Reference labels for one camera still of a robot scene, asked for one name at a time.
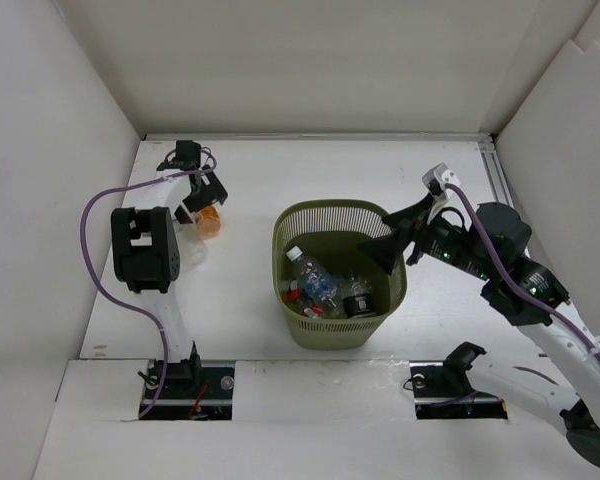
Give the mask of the clear ribbed plastic bottle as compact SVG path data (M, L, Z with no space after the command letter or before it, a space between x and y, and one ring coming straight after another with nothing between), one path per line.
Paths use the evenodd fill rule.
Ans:
M323 316L332 319L345 319L339 282L314 257L307 255L300 247L291 247L286 257L299 286L312 303L319 307Z

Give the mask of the red label clear bottle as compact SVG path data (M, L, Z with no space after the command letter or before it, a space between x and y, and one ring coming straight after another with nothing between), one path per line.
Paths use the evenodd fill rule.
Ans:
M281 285L283 303L293 312L307 318L322 318L324 311L300 288L297 280Z

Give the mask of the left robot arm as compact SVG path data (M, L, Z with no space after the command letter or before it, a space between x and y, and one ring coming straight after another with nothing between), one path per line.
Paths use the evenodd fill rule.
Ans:
M182 262L205 260L205 244L195 223L204 209L222 205L228 193L202 157L210 149L192 140L178 140L156 168L159 180L136 206L111 214L112 254L116 278L140 299L160 323L167 353L155 362L159 380L181 396L202 387L201 361L187 332L176 295L175 281Z

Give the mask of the black label clear bottle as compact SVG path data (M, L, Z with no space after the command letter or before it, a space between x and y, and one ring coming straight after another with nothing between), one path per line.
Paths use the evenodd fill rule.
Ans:
M343 275L340 295L347 318L366 318L376 315L371 285L358 272L350 270Z

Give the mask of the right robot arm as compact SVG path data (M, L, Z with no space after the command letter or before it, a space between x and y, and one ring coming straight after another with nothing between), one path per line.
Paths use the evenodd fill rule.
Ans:
M580 457L600 468L600 340L558 312L570 295L548 268L526 255L532 230L516 210L498 202L473 208L464 193L458 197L469 224L449 223L444 218L447 207L428 194L384 216L390 234L360 243L359 251L385 273L410 248L409 266L428 255L483 281L482 298L530 339L569 384L562 387L502 365L471 342L441 361L435 379L453 393L489 394L541 418Z

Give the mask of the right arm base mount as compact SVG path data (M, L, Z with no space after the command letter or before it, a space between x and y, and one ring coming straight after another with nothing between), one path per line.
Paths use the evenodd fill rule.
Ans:
M474 389L466 372L486 350L463 342L442 360L409 362L402 388L412 393L417 420L507 420L506 404Z

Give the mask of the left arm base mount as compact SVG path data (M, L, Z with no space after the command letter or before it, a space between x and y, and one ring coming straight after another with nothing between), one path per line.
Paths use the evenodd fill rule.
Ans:
M235 386L234 362L170 364L163 388L158 390L163 362L150 361L138 375L144 386L140 420L229 421Z

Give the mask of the clear jar silver lid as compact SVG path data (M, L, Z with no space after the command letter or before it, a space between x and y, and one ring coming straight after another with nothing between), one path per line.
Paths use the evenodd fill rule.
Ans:
M195 225L179 225L176 231L176 239L181 264L185 269L193 269L206 261L208 248Z

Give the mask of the green plastic mesh bin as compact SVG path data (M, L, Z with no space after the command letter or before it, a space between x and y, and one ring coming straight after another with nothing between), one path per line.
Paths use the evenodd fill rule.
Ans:
M362 346L403 302L406 268L400 260L385 273L359 249L360 243L391 233L382 222L388 212L363 200L328 199L296 203L276 220L272 237L272 276L291 337L309 350L348 350ZM341 279L353 270L370 286L376 308L372 316L351 319L315 318L292 307L285 293L294 278L286 252L299 247L314 257L331 276Z

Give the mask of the orange label bottle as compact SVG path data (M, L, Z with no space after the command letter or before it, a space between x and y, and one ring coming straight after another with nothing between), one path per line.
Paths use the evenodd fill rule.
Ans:
M207 206L196 213L196 228L202 239L216 237L221 227L222 221L214 206Z

